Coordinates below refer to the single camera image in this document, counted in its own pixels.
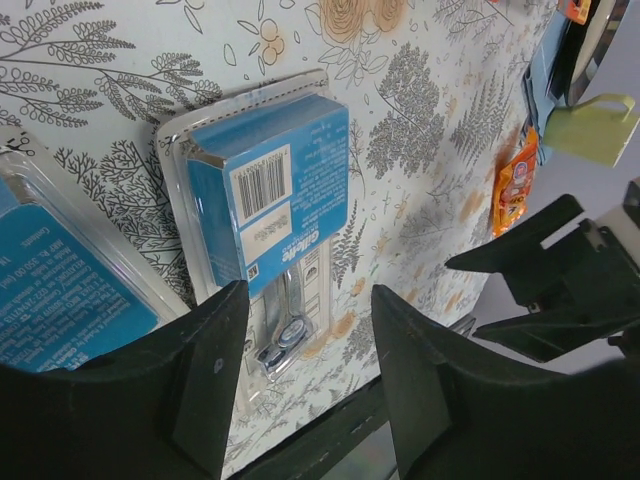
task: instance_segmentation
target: plastic packaging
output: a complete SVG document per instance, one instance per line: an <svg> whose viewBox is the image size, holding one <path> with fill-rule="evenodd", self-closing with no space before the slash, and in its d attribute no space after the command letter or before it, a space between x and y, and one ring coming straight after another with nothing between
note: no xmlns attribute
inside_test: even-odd
<svg viewBox="0 0 640 480"><path fill-rule="evenodd" d="M579 25L587 23L591 0L558 0L558 11Z"/></svg>
<svg viewBox="0 0 640 480"><path fill-rule="evenodd" d="M241 93L158 131L196 300L249 282L236 405L331 328L331 237L346 222L348 112L323 71Z"/></svg>
<svg viewBox="0 0 640 480"><path fill-rule="evenodd" d="M44 147L0 131L0 363L72 369L188 312Z"/></svg>
<svg viewBox="0 0 640 480"><path fill-rule="evenodd" d="M500 170L493 190L493 234L505 233L527 211L537 166L538 135L529 128L522 150Z"/></svg>

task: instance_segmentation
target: orange label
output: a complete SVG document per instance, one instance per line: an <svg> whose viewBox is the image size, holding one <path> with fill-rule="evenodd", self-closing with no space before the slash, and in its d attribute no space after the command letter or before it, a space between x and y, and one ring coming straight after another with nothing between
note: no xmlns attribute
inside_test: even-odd
<svg viewBox="0 0 640 480"><path fill-rule="evenodd" d="M538 153L538 135L530 128L524 148L506 165L493 189L493 234L506 232L526 211Z"/></svg>
<svg viewBox="0 0 640 480"><path fill-rule="evenodd" d="M580 25L587 22L590 7L591 0L558 0L558 11Z"/></svg>

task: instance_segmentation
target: leaf pattern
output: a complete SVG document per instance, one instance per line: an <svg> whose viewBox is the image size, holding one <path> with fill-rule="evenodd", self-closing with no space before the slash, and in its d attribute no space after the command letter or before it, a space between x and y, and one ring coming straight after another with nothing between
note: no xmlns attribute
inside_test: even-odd
<svg viewBox="0 0 640 480"><path fill-rule="evenodd" d="M358 201L353 204L349 222L344 230L336 235L333 244L333 268L331 274L333 280L338 284L338 288L342 287L342 281L350 269L355 272L360 261L360 242L367 221L363 221L360 228L356 230L356 222L358 221Z"/></svg>
<svg viewBox="0 0 640 480"><path fill-rule="evenodd" d="M258 27L256 27L251 22L247 22L246 20L238 20L238 25L240 25L249 33L252 33L254 35L260 35L260 30L258 30Z"/></svg>
<svg viewBox="0 0 640 480"><path fill-rule="evenodd" d="M224 44L224 61L227 62L227 65L235 67L238 63L236 60L236 54L233 51L233 47L228 43Z"/></svg>
<svg viewBox="0 0 640 480"><path fill-rule="evenodd" d="M380 179L396 163L411 177L426 172L444 135L444 117L436 113L440 92L430 79L429 54L406 43L389 65L378 94L389 106L370 133L367 166Z"/></svg>
<svg viewBox="0 0 640 480"><path fill-rule="evenodd" d="M375 349L373 337L373 324L371 312L358 320L357 325L347 338L347 346L342 350L342 361L351 363L354 359L362 361L369 355L371 349Z"/></svg>
<svg viewBox="0 0 640 480"><path fill-rule="evenodd" d="M60 148L54 158L80 184L165 281L190 304L191 282L154 142L112 143L100 161Z"/></svg>
<svg viewBox="0 0 640 480"><path fill-rule="evenodd" d="M484 40L498 21L513 26L491 0L438 0L433 17L449 29L447 39L452 43Z"/></svg>
<svg viewBox="0 0 640 480"><path fill-rule="evenodd" d="M491 206L482 211L476 226L471 232L471 247L477 247L487 242L491 237Z"/></svg>
<svg viewBox="0 0 640 480"><path fill-rule="evenodd" d="M484 82L482 90L476 91L471 108L464 113L450 138L467 164L475 165L480 154L491 147L502 132L510 96L511 89L507 90L504 77L498 79L496 72Z"/></svg>
<svg viewBox="0 0 640 480"><path fill-rule="evenodd" d="M162 117L175 114L175 102L187 110L196 105L208 105L220 98L220 87L211 80L194 81L203 75L200 62L188 53L163 53L151 60L153 73L114 70L104 65L116 60L115 49L135 49L131 42L109 36L117 27L113 20L79 22L72 26L75 40L48 40L54 29L62 29L69 20L90 10L103 7L96 2L74 2L53 7L18 22L18 27L0 31L0 40L18 47L0 56L0 95L23 100L20 114L30 120L60 127L83 127L88 121L68 115L101 108L104 103L94 97L97 92L77 87L65 87L66 93L57 100L33 97L31 93L53 93L60 86L43 76L32 73L30 66L47 65L53 69L82 69L93 72L98 92L124 118L137 119L157 125ZM51 61L31 61L23 53L44 49ZM11 68L20 62L23 67Z"/></svg>
<svg viewBox="0 0 640 480"><path fill-rule="evenodd" d="M0 107L0 125L9 125L14 127L21 127L22 121L16 117L13 113Z"/></svg>
<svg viewBox="0 0 640 480"><path fill-rule="evenodd" d="M191 8L190 5L185 5L184 16L187 17L187 20L189 20L189 23L191 24L193 29L202 35L202 27L200 26L200 21L198 20L198 17L196 17L195 9Z"/></svg>
<svg viewBox="0 0 640 480"><path fill-rule="evenodd" d="M362 128L358 124L358 120L355 118L351 120L349 124L349 174L351 177L359 177L362 180L362 187L364 193L367 193L367 186L364 181L364 175L362 174L362 168L360 167L360 155L364 151L364 147L362 145L362 136L363 136Z"/></svg>
<svg viewBox="0 0 640 480"><path fill-rule="evenodd" d="M395 3L393 4L393 13L396 13L396 10L398 9L397 5ZM305 8L305 14L307 16L307 21L309 22L311 29L316 33L316 35L320 35L330 47L329 50L320 55L320 57L318 58L318 62L327 64L327 67L330 67L332 65L335 65L337 67L334 76L335 80L346 79L346 88L349 88L350 85L359 87L365 78L365 74L373 75L384 69L384 67L387 65L387 62L389 61L389 57L387 55L379 55L374 57L372 55L373 47L371 46L380 39L380 36L382 34L382 27L376 26L374 31L365 31L364 29L362 29L361 31L354 32L355 35L352 41L339 42L340 44L336 45L334 42L331 42L326 38L331 37L331 33L323 35L323 33L326 32L323 32L320 10L320 5L317 3L313 3ZM349 12L344 12L345 18L349 17L349 15Z"/></svg>

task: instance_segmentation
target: flower illustration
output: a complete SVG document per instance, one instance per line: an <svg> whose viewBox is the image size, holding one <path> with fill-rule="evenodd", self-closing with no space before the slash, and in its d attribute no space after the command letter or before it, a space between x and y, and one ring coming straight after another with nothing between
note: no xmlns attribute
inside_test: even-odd
<svg viewBox="0 0 640 480"><path fill-rule="evenodd" d="M260 25L260 37L266 46L262 50L262 59L267 65L273 65L278 60L278 55L284 52L284 39L278 35L278 25L272 19L267 18Z"/></svg>
<svg viewBox="0 0 640 480"><path fill-rule="evenodd" d="M449 298L449 301L447 302L447 306L444 307L444 312L449 313L451 309L453 309L453 307L460 301L460 299L462 298L462 295L463 295L462 291L451 295L451 298Z"/></svg>
<svg viewBox="0 0 640 480"><path fill-rule="evenodd" d="M342 338L351 331L351 327L356 321L356 312L349 310L344 316L338 320L333 326L331 333L334 338Z"/></svg>
<svg viewBox="0 0 640 480"><path fill-rule="evenodd" d="M316 338L313 342L311 342L311 345L309 345L309 347L307 347L307 349L302 354L302 358L305 360L309 360L317 356L327 344L330 334L331 331L327 331L320 337Z"/></svg>
<svg viewBox="0 0 640 480"><path fill-rule="evenodd" d="M367 35L375 35L378 33L378 25L376 24L376 17L371 10L367 10L362 20L362 31Z"/></svg>
<svg viewBox="0 0 640 480"><path fill-rule="evenodd" d="M249 56L260 51L257 56L258 67L262 75L266 75L266 66L274 65L284 53L284 38L278 32L278 24L271 18L262 20L262 13L258 12L258 22L261 22L259 28L247 20L238 20L238 25L258 37L249 50Z"/></svg>
<svg viewBox="0 0 640 480"><path fill-rule="evenodd" d="M371 11L378 28L383 32L396 28L402 17L404 5L405 0L372 0Z"/></svg>
<svg viewBox="0 0 640 480"><path fill-rule="evenodd" d="M321 0L322 32L339 44L349 43L360 35L367 10L367 0Z"/></svg>
<svg viewBox="0 0 640 480"><path fill-rule="evenodd" d="M351 296L357 297L358 295L360 295L362 293L362 290L364 290L364 286L366 283L367 280L364 277L360 278L351 289Z"/></svg>
<svg viewBox="0 0 640 480"><path fill-rule="evenodd" d="M371 250L376 252L375 256L373 257L373 261L377 261L378 258L380 258L380 255L384 253L384 249L390 241L391 238L388 236L388 232L384 228L381 228L380 238L378 239L376 244L371 247Z"/></svg>
<svg viewBox="0 0 640 480"><path fill-rule="evenodd" d="M419 290L416 287L413 287L411 291L407 293L407 296L404 299L406 300L407 303L413 303L413 301L418 296L418 292Z"/></svg>

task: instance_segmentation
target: gray wall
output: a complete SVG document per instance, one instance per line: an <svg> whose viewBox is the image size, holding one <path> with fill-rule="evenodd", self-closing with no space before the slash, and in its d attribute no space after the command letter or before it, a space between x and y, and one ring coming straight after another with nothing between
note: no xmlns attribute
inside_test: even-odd
<svg viewBox="0 0 640 480"><path fill-rule="evenodd" d="M598 74L583 98L589 99L605 92L626 93L636 99L638 102L636 111L639 111L640 1L632 0L632 2ZM620 203L629 180L639 176L640 129L636 131L614 169L556 153L547 165L538 171L533 191L528 199L528 215L539 211L561 194L570 193L582 204L587 217L597 218L616 203ZM491 323L523 313L526 313L526 310L515 304L499 275L492 275L489 278L474 309L478 324ZM478 343L527 361L524 357L494 344L481 340L478 340ZM541 366L571 373L618 356L620 354L617 348L609 347L606 340L598 340Z"/></svg>

